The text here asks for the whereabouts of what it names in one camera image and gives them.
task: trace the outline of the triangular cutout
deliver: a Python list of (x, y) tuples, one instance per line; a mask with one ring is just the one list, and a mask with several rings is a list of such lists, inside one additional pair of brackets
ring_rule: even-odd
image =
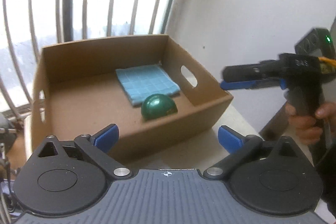
[(39, 158), (50, 157), (58, 155), (54, 143), (48, 142), (43, 147), (42, 151), (39, 153)]
[(279, 155), (286, 156), (286, 157), (297, 157), (295, 151), (293, 150), (289, 142), (284, 142), (282, 144), (282, 147), (279, 151)]

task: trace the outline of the round black cover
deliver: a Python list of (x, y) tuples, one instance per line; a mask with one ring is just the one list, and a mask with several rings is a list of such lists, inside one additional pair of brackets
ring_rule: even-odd
[(98, 167), (52, 157), (40, 158), (34, 168), (24, 166), (16, 179), (14, 192), (25, 209), (42, 215), (67, 215), (87, 208), (102, 196), (106, 180)]
[(301, 214), (316, 206), (323, 185), (306, 159), (268, 157), (238, 167), (230, 178), (236, 199), (269, 215)]

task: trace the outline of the window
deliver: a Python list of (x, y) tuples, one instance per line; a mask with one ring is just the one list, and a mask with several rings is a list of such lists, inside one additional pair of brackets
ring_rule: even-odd
[[(163, 33), (172, 0), (68, 1), (73, 11), (72, 39), (78, 40), (110, 35)], [(9, 113), (9, 108), (13, 107), (29, 107), (39, 50), (58, 40), (62, 42), (65, 37), (62, 21), (71, 20), (70, 17), (66, 18), (70, 13), (63, 13), (62, 7), (63, 0), (1, 2), (0, 112)]]

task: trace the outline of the yellow cable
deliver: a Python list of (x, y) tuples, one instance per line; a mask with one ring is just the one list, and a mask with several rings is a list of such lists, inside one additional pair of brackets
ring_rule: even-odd
[(321, 56), (321, 57), (319, 57), (319, 60), (336, 68), (336, 60), (335, 59), (330, 59), (330, 58), (326, 58), (324, 56)]

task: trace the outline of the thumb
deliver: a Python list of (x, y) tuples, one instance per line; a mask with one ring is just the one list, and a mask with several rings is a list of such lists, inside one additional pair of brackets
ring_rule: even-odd
[(336, 104), (332, 102), (323, 103), (315, 112), (318, 119), (325, 119), (336, 114)]

